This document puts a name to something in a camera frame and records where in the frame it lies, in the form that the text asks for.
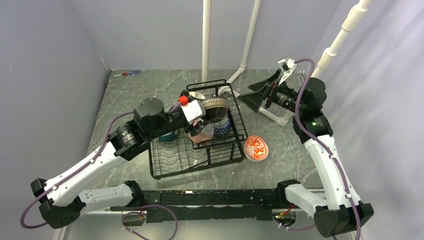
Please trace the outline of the brown geometric patterned bowl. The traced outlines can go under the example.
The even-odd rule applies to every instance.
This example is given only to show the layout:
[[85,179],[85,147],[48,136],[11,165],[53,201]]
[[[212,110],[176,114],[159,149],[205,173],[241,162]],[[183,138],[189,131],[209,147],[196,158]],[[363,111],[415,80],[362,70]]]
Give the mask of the brown geometric patterned bowl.
[[205,115],[201,117],[203,121],[217,123],[223,120],[229,109],[229,102],[226,97],[213,96],[201,101]]

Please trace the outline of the blue white patterned bowl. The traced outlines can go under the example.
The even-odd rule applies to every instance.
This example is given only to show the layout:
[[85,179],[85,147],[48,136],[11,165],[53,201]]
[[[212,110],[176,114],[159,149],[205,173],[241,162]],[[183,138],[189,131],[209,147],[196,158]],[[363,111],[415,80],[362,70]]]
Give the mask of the blue white patterned bowl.
[[231,131],[231,128],[232,128],[231,119],[228,116],[226,116],[223,120],[215,123],[213,128],[214,128],[215,136],[217,137],[224,136]]

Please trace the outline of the yellow patterned bowl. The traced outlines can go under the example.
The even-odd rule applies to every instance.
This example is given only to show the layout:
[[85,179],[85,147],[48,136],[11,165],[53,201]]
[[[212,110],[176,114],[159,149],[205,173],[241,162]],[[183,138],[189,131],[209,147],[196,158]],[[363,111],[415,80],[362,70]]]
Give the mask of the yellow patterned bowl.
[[185,97],[187,97],[188,99],[191,99],[191,100],[203,101],[203,100],[206,99],[206,97],[202,93],[197,92],[197,91],[184,90],[184,91],[181,92],[180,95],[185,96]]

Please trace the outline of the teal white bowl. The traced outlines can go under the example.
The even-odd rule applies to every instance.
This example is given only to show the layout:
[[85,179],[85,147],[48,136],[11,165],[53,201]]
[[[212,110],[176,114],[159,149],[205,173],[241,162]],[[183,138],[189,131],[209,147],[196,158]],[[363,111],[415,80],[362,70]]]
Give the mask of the teal white bowl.
[[178,137],[178,130],[175,130],[175,131],[171,131],[169,133],[159,136],[158,141],[161,143],[170,143],[172,141],[175,141],[177,137]]

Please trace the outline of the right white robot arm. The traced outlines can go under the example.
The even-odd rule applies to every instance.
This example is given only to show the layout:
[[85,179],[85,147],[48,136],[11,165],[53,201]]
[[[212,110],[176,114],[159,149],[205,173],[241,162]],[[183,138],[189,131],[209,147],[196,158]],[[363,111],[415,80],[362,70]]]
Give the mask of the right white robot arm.
[[294,113],[293,129],[315,164],[325,196],[290,179],[277,184],[276,203],[282,208],[301,208],[313,218],[314,226],[325,238],[355,232],[359,239],[362,226],[374,215],[374,209],[356,193],[339,159],[333,130],[322,112],[327,98],[325,83],[311,77],[295,91],[286,83],[279,83],[280,74],[277,70],[271,77],[251,84],[249,93],[239,95],[238,100],[253,112],[277,105]]

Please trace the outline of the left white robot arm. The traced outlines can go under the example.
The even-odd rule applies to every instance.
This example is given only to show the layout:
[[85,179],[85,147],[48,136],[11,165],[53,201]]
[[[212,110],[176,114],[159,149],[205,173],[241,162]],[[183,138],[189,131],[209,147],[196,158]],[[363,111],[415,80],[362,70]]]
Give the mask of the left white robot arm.
[[58,176],[31,183],[35,201],[45,225],[60,229],[78,217],[107,207],[139,209],[145,202],[139,184],[128,180],[115,187],[88,189],[104,172],[123,165],[150,148],[151,141],[185,129],[197,134],[206,115],[201,99],[181,96],[170,110],[158,98],[146,98],[130,111],[132,120],[115,131],[108,129],[101,145],[80,162]]

